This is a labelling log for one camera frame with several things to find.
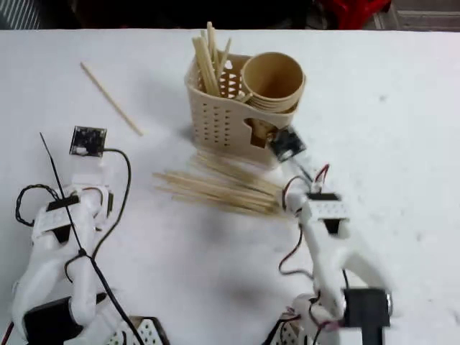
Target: red object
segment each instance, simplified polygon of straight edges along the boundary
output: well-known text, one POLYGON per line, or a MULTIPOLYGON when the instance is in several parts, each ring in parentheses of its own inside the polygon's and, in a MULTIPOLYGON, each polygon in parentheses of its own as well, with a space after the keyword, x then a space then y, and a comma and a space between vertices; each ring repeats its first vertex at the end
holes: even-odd
POLYGON ((11 322, 8 325, 8 328, 6 329, 3 339, 1 340, 1 345, 6 345, 6 343, 8 342, 9 336, 11 336, 12 334, 13 328, 14 328, 14 323, 11 322))
POLYGON ((374 13, 382 11, 391 0, 320 0, 339 21, 340 30, 361 29, 374 13))

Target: perforated basket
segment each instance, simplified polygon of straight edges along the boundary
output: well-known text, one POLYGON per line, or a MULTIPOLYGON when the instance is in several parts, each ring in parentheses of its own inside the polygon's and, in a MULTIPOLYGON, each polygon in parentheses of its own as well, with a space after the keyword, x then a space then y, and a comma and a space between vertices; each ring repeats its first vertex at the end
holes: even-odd
POLYGON ((298 103, 286 114, 271 114, 256 110, 234 100, 242 89, 241 70, 249 56, 229 55, 219 81, 222 97, 205 93, 198 64, 193 60, 185 84, 192 113, 195 145, 221 155, 273 167, 275 156, 266 147, 266 136, 287 126, 298 103))

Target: black circuit board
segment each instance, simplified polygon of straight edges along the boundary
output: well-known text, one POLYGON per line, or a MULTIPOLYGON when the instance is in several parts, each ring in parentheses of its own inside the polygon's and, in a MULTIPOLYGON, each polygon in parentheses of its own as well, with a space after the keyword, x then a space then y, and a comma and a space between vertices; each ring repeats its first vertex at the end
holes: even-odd
POLYGON ((102 157, 107 129, 75 126, 70 155, 102 157))

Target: paper cup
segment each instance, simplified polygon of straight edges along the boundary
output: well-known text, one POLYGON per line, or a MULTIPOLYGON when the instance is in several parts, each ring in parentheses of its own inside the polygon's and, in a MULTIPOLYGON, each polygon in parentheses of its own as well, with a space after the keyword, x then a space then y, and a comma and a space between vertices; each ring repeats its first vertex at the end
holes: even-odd
POLYGON ((302 96, 305 76, 301 66, 280 52, 250 58, 241 72, 243 89, 252 93, 248 104, 258 109, 288 110, 302 96))

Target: white table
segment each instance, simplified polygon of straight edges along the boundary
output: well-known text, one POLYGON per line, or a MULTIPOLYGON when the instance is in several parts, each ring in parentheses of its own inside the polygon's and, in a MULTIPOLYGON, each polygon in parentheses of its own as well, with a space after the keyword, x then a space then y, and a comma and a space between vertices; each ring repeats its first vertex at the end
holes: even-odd
MULTIPOLYGON (((74 125, 107 128, 106 145, 132 161, 126 213, 99 262, 128 293, 129 313, 159 317, 172 344, 260 344, 284 306, 311 291, 303 277, 277 272, 297 240, 294 226, 178 203, 153 188, 152 172, 184 168, 195 151, 183 77, 197 34, 0 32, 1 331, 31 245, 14 220, 17 194, 55 185, 38 132, 68 182, 74 125), (80 61, 147 135, 123 122, 80 61)), ((402 316, 387 344, 458 343, 460 34, 239 31, 218 32, 219 45, 230 35, 234 53, 279 50, 303 66, 308 85, 294 125, 331 163, 330 186, 346 196, 399 288, 402 316)), ((107 159, 120 196, 126 168, 107 159)), ((27 195, 24 217, 45 200, 27 195)), ((290 265, 311 268, 305 245, 290 265)), ((15 335, 10 344, 23 342, 15 335)))

